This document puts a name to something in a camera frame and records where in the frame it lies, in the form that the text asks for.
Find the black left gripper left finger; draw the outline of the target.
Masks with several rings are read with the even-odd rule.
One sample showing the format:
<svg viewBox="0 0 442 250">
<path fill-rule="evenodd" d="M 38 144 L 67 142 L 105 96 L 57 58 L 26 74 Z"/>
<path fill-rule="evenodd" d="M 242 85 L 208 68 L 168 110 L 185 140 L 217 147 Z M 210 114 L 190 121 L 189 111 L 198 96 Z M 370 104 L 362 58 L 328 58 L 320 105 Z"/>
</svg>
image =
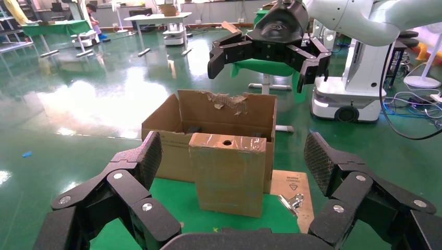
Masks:
<svg viewBox="0 0 442 250">
<path fill-rule="evenodd" d="M 181 225 L 150 192 L 161 159 L 158 132 L 117 153 L 101 173 L 53 200 L 34 249 L 89 249 L 116 219 L 142 249 L 162 248 L 181 233 Z"/>
</svg>

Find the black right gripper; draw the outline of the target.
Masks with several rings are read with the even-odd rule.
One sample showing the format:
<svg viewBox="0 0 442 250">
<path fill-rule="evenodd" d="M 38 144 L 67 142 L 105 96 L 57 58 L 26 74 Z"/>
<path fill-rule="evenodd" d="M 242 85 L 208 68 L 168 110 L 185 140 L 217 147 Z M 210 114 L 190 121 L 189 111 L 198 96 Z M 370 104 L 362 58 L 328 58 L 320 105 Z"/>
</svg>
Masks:
<svg viewBox="0 0 442 250">
<path fill-rule="evenodd" d="M 286 63 L 299 73 L 296 92 L 328 78 L 332 53 L 316 37 L 301 46 L 309 15 L 302 1 L 278 1 L 246 36 L 235 32 L 212 42 L 207 63 L 209 79 L 215 79 L 225 64 L 246 59 Z"/>
</svg>

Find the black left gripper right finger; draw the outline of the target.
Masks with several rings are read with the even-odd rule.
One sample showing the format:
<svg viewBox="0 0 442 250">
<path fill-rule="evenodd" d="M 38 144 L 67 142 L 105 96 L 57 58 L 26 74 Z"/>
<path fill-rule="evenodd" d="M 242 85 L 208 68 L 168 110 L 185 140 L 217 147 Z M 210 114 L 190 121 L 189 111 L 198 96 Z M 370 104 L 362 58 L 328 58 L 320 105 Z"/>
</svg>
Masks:
<svg viewBox="0 0 442 250">
<path fill-rule="evenodd" d="M 441 249 L 441 217 L 426 199 L 379 177 L 358 155 L 332 148 L 317 132 L 306 138 L 304 160 L 328 198 L 310 235 L 341 249 L 363 221 L 392 249 Z"/>
</svg>

